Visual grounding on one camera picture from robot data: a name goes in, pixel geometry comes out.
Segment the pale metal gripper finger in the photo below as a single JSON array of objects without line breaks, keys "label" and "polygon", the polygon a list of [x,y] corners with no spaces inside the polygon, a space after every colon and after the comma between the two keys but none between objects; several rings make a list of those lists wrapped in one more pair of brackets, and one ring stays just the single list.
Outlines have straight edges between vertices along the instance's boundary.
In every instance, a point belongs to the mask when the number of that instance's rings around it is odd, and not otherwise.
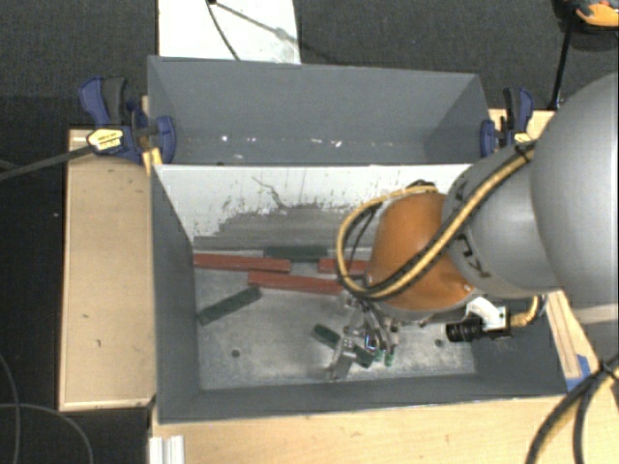
[{"label": "pale metal gripper finger", "polygon": [[353,340],[343,337],[334,352],[332,362],[328,369],[330,381],[345,380],[352,364],[356,361],[355,343]]}]

